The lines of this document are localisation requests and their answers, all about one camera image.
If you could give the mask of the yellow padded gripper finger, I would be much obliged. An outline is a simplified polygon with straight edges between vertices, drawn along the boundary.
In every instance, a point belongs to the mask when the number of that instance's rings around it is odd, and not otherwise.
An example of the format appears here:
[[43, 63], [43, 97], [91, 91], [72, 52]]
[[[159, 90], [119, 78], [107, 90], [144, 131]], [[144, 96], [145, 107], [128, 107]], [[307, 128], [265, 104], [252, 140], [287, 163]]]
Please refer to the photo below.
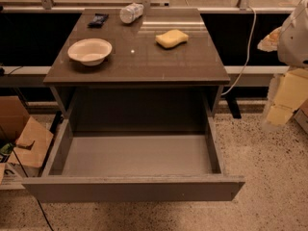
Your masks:
[[257, 45], [261, 51], [272, 52], [277, 50], [281, 28], [278, 27], [266, 35]]
[[268, 100], [263, 111], [262, 128], [281, 129], [308, 99], [308, 70], [296, 68], [275, 75], [269, 83]]

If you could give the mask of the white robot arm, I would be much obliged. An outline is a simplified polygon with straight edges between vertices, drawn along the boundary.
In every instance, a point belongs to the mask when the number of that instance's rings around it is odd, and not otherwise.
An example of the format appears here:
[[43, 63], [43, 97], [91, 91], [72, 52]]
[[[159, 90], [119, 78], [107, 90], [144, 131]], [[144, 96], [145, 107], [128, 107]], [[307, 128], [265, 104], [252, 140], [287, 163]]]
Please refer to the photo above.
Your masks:
[[262, 51], [276, 51], [278, 60], [289, 66], [269, 83], [263, 112], [265, 131], [281, 129], [308, 99], [308, 0], [301, 0], [283, 24], [257, 45]]

